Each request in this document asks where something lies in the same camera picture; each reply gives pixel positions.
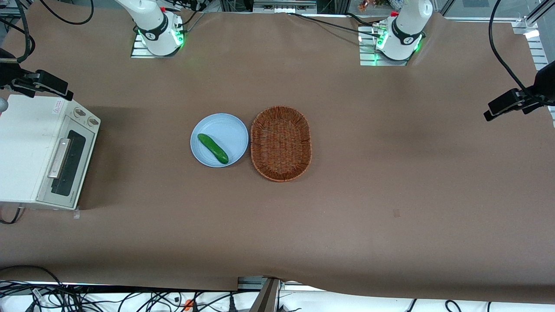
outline white floor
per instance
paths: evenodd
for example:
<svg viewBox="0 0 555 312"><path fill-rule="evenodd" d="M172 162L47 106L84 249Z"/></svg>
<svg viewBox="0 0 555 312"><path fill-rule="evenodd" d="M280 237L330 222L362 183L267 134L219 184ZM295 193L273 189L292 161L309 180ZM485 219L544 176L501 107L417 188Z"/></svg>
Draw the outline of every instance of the white floor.
<svg viewBox="0 0 555 312"><path fill-rule="evenodd" d="M209 303L228 293L204 293L196 300L198 304ZM171 301L179 298L179 293L169 294L166 298ZM182 305L187 299L193 297L193 293L181 293ZM235 305L239 311L247 310L253 304L257 293L242 293L234 295ZM89 300L100 301L122 300L126 294L90 294L86 298ZM149 294L141 294L125 301L121 312L136 312L147 300L150 299ZM32 297L30 295L8 296L0 299L0 310L2 312L25 312L31 304ZM41 301L47 305L48 298L42 297ZM405 312L412 299L395 299L395 298L376 298L352 296L327 291L281 291L280 304L285 305L286 311L292 311L301 308L301 312ZM486 312L486 302L479 301L456 301L462 312ZM119 303L100 303L98 304L104 312L116 312ZM213 305L212 308L218 311L228 311L229 298L222 299ZM454 306L450 306L453 312L458 312ZM60 309L47 309L46 311L60 312ZM155 304L151 312L182 312L182 308L173 308L170 310L167 305ZM215 312L213 309L205 309L206 311ZM419 299L416 302L413 312L445 312L445 300L425 300ZM555 311L555 305L542 304L515 304L515 303L492 303L491 312L548 312Z"/></svg>

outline white toaster oven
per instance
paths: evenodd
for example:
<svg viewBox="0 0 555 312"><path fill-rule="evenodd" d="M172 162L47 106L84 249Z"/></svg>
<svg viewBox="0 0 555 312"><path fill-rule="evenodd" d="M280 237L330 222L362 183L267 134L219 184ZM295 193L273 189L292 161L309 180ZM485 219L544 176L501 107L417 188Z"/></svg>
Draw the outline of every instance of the white toaster oven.
<svg viewBox="0 0 555 312"><path fill-rule="evenodd" d="M0 207L74 210L100 119L75 101L10 95L0 115Z"/></svg>

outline black cable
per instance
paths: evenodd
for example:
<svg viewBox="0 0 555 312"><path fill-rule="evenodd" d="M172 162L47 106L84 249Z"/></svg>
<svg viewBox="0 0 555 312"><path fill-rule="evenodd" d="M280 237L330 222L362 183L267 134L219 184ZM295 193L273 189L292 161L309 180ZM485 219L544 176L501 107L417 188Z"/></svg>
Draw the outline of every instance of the black cable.
<svg viewBox="0 0 555 312"><path fill-rule="evenodd" d="M19 217L20 212L21 212L21 208L18 207L17 210L16 210L16 215L13 217L13 219L11 221L4 221L4 220L0 219L0 223L2 223L2 224L14 224L17 221L17 218Z"/></svg>
<svg viewBox="0 0 555 312"><path fill-rule="evenodd" d="M411 305L408 307L407 312L412 312L412 308L415 307L416 300L418 300L418 299L413 299L413 300L412 300Z"/></svg>
<svg viewBox="0 0 555 312"><path fill-rule="evenodd" d="M357 22L363 24L364 26L372 26L372 23L368 23L368 22L365 22L365 21L361 20L358 16L354 15L353 13L347 12L347 13L345 13L345 15L356 19Z"/></svg>
<svg viewBox="0 0 555 312"><path fill-rule="evenodd" d="M94 2L93 2L93 0L90 0L90 15L89 15L89 17L87 17L86 20L84 20L84 21L82 21L82 22L71 22L71 21L68 21L67 19L64 19L63 17L57 15L56 12L54 12L54 11L44 2L44 0L39 0L39 1L44 5L44 7L45 7L48 11L50 11L50 13L52 13L52 15L56 16L60 21L62 21L62 22L64 22L64 23L68 23L68 24L70 24L70 25L83 25L83 24L88 23L88 22L90 21L90 19L93 18L93 14L94 14Z"/></svg>
<svg viewBox="0 0 555 312"><path fill-rule="evenodd" d="M145 302L142 306L139 307L139 309L137 309L137 312L140 312L140 310L141 310L144 306L148 305L151 301L152 301L152 298L150 298L149 300L147 300L147 302Z"/></svg>
<svg viewBox="0 0 555 312"><path fill-rule="evenodd" d="M124 303L127 299L131 298L131 295L133 295L133 293L128 294L128 295L126 295L126 296L123 298L122 302L119 304L118 312L121 312L123 303Z"/></svg>
<svg viewBox="0 0 555 312"><path fill-rule="evenodd" d="M197 11L193 12L193 14L189 17L189 19L186 22L179 24L178 27L181 27L183 25L187 25L193 19L193 17L195 16L196 13L197 13Z"/></svg>
<svg viewBox="0 0 555 312"><path fill-rule="evenodd" d="M154 294L156 296L151 297L151 300L153 301L151 301L150 304L147 306L147 309L145 312L150 312L156 303L161 303L160 300L162 300L165 296L169 295L170 293L154 293ZM164 304L167 307L169 307L171 312L171 306L169 306L167 303L161 303L161 304Z"/></svg>
<svg viewBox="0 0 555 312"><path fill-rule="evenodd" d="M183 32L183 33L188 33L188 32L190 32L190 31L192 31L192 30L193 30L193 27L195 27L195 25L200 21L200 19L204 16L204 14L206 14L206 13L202 13L202 14L199 16L199 18L196 19L196 21L193 23L193 25L191 25L191 27L182 30L182 32Z"/></svg>
<svg viewBox="0 0 555 312"><path fill-rule="evenodd" d="M330 25L330 26L333 26L333 27L341 28L341 29L344 29L344 30L350 31L350 32L363 33L363 34L367 34L367 35L370 35L370 36L376 37L376 38L379 38L379 37L380 37L380 35L375 34L375 33L369 33L369 32L358 31L358 30L356 30L356 29L352 29L352 28L349 28L349 27L343 27L343 26L340 26L340 25L336 25L336 24L324 22L324 21L321 21L321 20L319 20L319 19L312 18L312 17L308 17L308 16L304 16L304 15L300 15L300 14L297 14L297 13L288 13L288 14L289 14L289 15L298 16L298 17L302 17L302 18L305 18L305 19L308 19L308 20L311 20L311 21L314 21L314 22L318 22L318 23Z"/></svg>
<svg viewBox="0 0 555 312"><path fill-rule="evenodd" d="M17 23L18 20L19 20L19 18L10 18L9 22L13 24L13 23ZM6 32L8 32L9 26L4 24L4 28L6 29Z"/></svg>
<svg viewBox="0 0 555 312"><path fill-rule="evenodd" d="M4 25L5 25L6 27L12 27L13 29L19 31L20 33L25 34L25 31L24 31L24 30L22 30L21 28L15 26L15 25L12 24L11 22L6 21L6 20L3 19L3 18L0 18L0 22L1 22L1 23L4 23ZM35 49L36 44L35 44L35 41L34 41L34 39L33 39L33 36L29 35L29 39L31 39L31 51L29 52L29 55L31 55L31 54L33 54L33 52L34 52L34 49Z"/></svg>
<svg viewBox="0 0 555 312"><path fill-rule="evenodd" d="M104 302L111 302L111 303L119 303L123 302L126 299L132 298L134 296L140 295L140 293L129 294L124 299L118 301L109 301L109 300L102 300L102 301L92 301L86 298L85 294L75 295L77 288L79 286L72 286L72 285L36 285L36 284L29 284L25 282L13 282L13 281L4 281L1 280L0 283L9 283L8 285L0 286L0 298L12 295L22 290L39 290L39 297L40 296L47 296L48 301L53 306L42 305L39 301L39 297L36 296L35 291L32 291L33 295L33 303L29 306L28 312L32 312L34 307L38 306L40 310L44 309L59 309L61 308L63 311L68 312L75 312L81 311L82 308L93 312L104 312L103 309L98 305L99 303ZM53 302L51 296L56 297L59 301L59 304Z"/></svg>
<svg viewBox="0 0 555 312"><path fill-rule="evenodd" d="M449 312L454 312L453 310L449 309L449 303L454 304L454 305L457 307L458 312L462 312L462 311L461 311L461 307L458 306L458 304L457 304L456 302L454 302L453 300L447 300L447 301L445 302L445 309L446 309L447 311L449 311Z"/></svg>
<svg viewBox="0 0 555 312"><path fill-rule="evenodd" d="M131 295L131 296L128 297L127 299L134 298L134 297L142 295L142 294L143 293L130 293L129 295ZM122 299L122 300L118 300L118 301L111 301L111 300L90 301L90 300L86 299L85 297L83 297L83 299L87 301L87 303L83 303L83 304L121 303L124 300L126 300L126 299Z"/></svg>
<svg viewBox="0 0 555 312"><path fill-rule="evenodd" d="M227 295L225 295L225 296L221 296L220 298L217 298L217 299L213 300L211 303L208 303L208 304L206 304L204 307L200 308L198 312L201 312L202 310L208 308L210 305L212 305L212 304L214 304L214 303L220 301L221 299L225 299L225 298L227 298L227 297L229 297L229 296L233 296L233 295L236 295L236 294L247 293L247 292L248 292L248 290L241 290L241 291L235 291L235 292L233 292L233 293L229 293L229 294L227 294Z"/></svg>
<svg viewBox="0 0 555 312"><path fill-rule="evenodd" d="M495 44L493 43L493 19L495 17L495 12L497 11L497 7L499 7L499 4L501 3L501 0L497 0L495 2L495 5L493 6L493 9L491 10L491 16L490 16L490 22L488 25L488 37L490 39L490 47L493 51L493 54L495 55L495 57L497 58L497 60L501 63L501 65L503 65L503 67L505 67L505 70L507 71L507 73L509 73L509 75L511 76L511 78L513 78L513 80L518 84L518 86L522 89L522 91L529 96L530 98L532 98L534 101L543 104L543 105L547 105L547 106L554 106L554 103L549 103L549 102L545 102L543 100L541 100L540 98L536 97L535 95L533 95L528 88L526 88L524 86L524 84L520 81L520 79L518 79L518 77L514 74L513 70L509 67L509 65L507 65L507 63L503 60L503 58L501 57L501 55L499 54L499 52L497 52L497 49L495 47Z"/></svg>
<svg viewBox="0 0 555 312"><path fill-rule="evenodd" d="M23 33L25 34L25 52L22 56L17 58L18 63L22 63L31 54L31 39L29 37L29 26L27 25L27 17L25 16L25 11L23 10L23 4L20 0L16 0L17 8L19 10L19 15L21 15L21 22L23 23Z"/></svg>
<svg viewBox="0 0 555 312"><path fill-rule="evenodd" d="M195 293L195 296L193 296L193 300L195 300L199 295L200 295L200 293ZM183 306L181 305L181 302L182 302L182 300L183 300L181 293L179 293L179 302L178 302L177 304L171 302L171 300L167 299L166 297L163 297L162 300L167 301L168 304L170 304L170 305L176 307L175 312L177 312L177 310L179 310L179 309L186 308L186 307L183 307Z"/></svg>
<svg viewBox="0 0 555 312"><path fill-rule="evenodd" d="M235 298L233 298L233 294L229 297L229 310L228 312L237 312L237 307L235 306Z"/></svg>
<svg viewBox="0 0 555 312"><path fill-rule="evenodd" d="M9 269L38 269L48 273L48 275L50 275L56 281L56 283L58 283L58 285L63 286L62 282L56 277L56 275L54 275L54 273L50 272L48 269L43 268L42 266L18 264L18 265L12 265L12 266L7 266L5 268L1 268L0 272L9 270Z"/></svg>

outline toaster oven knob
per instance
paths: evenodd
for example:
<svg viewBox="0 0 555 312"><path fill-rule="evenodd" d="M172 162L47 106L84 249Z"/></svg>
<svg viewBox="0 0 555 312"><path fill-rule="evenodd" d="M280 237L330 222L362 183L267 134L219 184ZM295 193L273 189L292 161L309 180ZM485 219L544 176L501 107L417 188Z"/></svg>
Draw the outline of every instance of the toaster oven knob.
<svg viewBox="0 0 555 312"><path fill-rule="evenodd" d="M86 115L86 113L85 113L82 109L79 109L79 108L76 108L76 109L73 111L73 114L74 114L75 117L77 117L77 118Z"/></svg>
<svg viewBox="0 0 555 312"><path fill-rule="evenodd" d="M89 126L94 126L94 125L98 125L98 120L94 119L94 118L89 118Z"/></svg>

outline oven window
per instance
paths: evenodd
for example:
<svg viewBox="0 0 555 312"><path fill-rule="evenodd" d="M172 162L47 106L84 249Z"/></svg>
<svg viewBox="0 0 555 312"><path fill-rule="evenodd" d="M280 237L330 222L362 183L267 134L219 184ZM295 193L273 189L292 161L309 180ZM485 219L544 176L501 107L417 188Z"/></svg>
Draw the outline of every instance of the oven window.
<svg viewBox="0 0 555 312"><path fill-rule="evenodd" d="M64 166L60 172L60 178L52 181L52 193L62 196L69 196L71 193L73 180L77 174L79 161L81 160L81 155L83 154L83 149L87 142L84 136L73 130L69 131L68 139L71 140L71 145Z"/></svg>

